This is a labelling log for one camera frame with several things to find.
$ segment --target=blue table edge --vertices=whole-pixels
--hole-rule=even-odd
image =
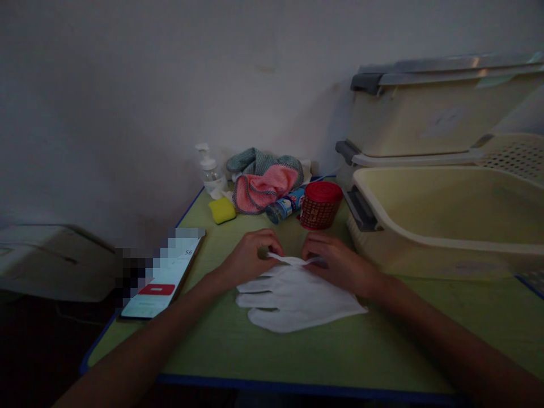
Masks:
[[[197,198],[202,194],[204,188],[200,190],[193,202],[184,212],[183,216],[176,224],[176,228],[183,221],[189,210],[193,207]],[[539,298],[544,300],[544,295],[533,288],[525,279],[516,275],[516,278],[523,283],[527,288],[534,292]],[[108,331],[109,327],[116,319],[120,311],[116,311],[110,318],[102,333],[92,344],[91,348],[83,357],[83,361],[79,366],[79,373],[84,375],[90,370],[89,358],[95,347],[98,345],[104,334]],[[382,401],[400,401],[400,402],[412,402],[412,403],[435,403],[443,405],[455,405],[464,406],[469,404],[467,398],[460,394],[437,394],[437,393],[421,393],[421,392],[408,392],[408,391],[395,391],[395,390],[382,390],[372,388],[351,388],[340,387],[330,385],[310,385],[310,384],[292,384],[288,382],[271,382],[271,381],[254,381],[254,380],[234,380],[224,379],[218,377],[199,377],[199,376],[186,376],[175,374],[159,374],[157,376],[157,382],[163,384],[179,384],[179,385],[198,385],[198,386],[211,386],[218,388],[236,388],[253,391],[264,392],[278,392],[288,394],[310,394],[310,395],[324,395],[333,397],[348,397],[348,398],[361,398],[367,400],[382,400]]]

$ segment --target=red can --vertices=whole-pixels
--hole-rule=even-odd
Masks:
[[[307,230],[330,228],[342,198],[342,189],[338,184],[328,181],[308,184],[300,211],[300,225]]]

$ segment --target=hand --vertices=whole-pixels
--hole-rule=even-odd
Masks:
[[[358,296],[372,299],[384,293],[390,277],[378,271],[343,242],[324,233],[310,232],[302,248],[302,258],[319,255],[328,267],[315,263],[305,268],[326,281]]]
[[[271,252],[284,256],[283,248],[272,229],[246,233],[236,248],[215,271],[225,285],[225,290],[251,281],[279,262],[273,258],[260,259],[257,256],[257,250],[260,247],[269,247]]]

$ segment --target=glove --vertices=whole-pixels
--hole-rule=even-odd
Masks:
[[[290,333],[368,312],[353,294],[303,268],[310,262],[322,262],[322,258],[304,261],[272,253],[269,257],[290,265],[274,266],[261,275],[267,278],[237,287],[240,294],[236,303],[240,307],[252,308],[248,318],[256,326],[271,332]]]

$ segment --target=beige plastic box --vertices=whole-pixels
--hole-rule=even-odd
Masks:
[[[382,271],[496,279],[544,265],[544,188],[491,168],[364,168],[345,193],[357,251]]]
[[[354,161],[378,167],[412,156],[414,165],[414,156],[448,155],[435,159],[460,164],[481,136],[543,82],[543,52],[363,66],[351,82],[348,139],[360,151]]]

